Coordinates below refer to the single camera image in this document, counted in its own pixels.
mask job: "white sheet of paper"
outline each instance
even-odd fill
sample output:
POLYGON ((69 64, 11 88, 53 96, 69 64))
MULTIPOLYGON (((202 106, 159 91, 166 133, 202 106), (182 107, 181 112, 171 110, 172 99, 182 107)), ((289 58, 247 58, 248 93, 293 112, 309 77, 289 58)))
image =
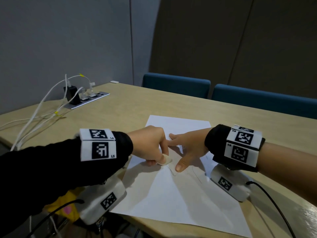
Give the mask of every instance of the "white sheet of paper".
MULTIPOLYGON (((162 127, 167 139, 211 127, 208 121, 153 115, 148 125, 162 127)), ((208 178, 217 164, 210 152, 181 173, 175 171, 181 156, 171 149, 169 156, 170 164, 152 167, 133 156, 123 178, 127 196, 112 212, 252 237, 238 201, 208 178)))

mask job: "person's left hand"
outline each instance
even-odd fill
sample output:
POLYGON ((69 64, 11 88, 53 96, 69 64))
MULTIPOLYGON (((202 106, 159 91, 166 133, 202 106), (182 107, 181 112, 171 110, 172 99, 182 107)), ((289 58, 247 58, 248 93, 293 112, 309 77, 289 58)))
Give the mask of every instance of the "person's left hand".
POLYGON ((152 166, 164 164, 168 155, 168 146, 163 128, 152 125, 127 133, 133 143, 132 154, 146 160, 152 166))

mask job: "bare forearm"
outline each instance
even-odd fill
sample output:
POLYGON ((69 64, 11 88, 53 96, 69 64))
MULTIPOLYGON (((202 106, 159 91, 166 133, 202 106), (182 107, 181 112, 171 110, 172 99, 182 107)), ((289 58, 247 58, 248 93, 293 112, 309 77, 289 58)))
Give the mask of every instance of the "bare forearm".
POLYGON ((261 174, 317 205, 317 156, 266 142, 257 167, 261 174))

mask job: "eraser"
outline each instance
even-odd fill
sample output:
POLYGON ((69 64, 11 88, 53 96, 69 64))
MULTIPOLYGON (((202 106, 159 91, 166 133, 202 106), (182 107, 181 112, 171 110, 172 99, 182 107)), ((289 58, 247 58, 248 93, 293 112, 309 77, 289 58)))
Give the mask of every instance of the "eraser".
POLYGON ((165 155, 165 154, 163 154, 164 155, 164 157, 166 158, 166 162, 164 163, 164 164, 160 164, 160 163, 158 163, 159 165, 167 165, 167 164, 169 164, 169 163, 171 163, 172 162, 172 158, 170 157, 170 156, 168 156, 168 155, 165 155))

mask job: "pink spot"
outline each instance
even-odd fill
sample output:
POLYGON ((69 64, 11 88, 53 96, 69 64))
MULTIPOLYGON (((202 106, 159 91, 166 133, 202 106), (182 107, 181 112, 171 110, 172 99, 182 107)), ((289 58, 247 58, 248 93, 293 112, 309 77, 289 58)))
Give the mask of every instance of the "pink spot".
POLYGON ((72 212, 72 207, 68 205, 65 208, 63 208, 63 211, 65 212, 65 214, 69 215, 72 212))

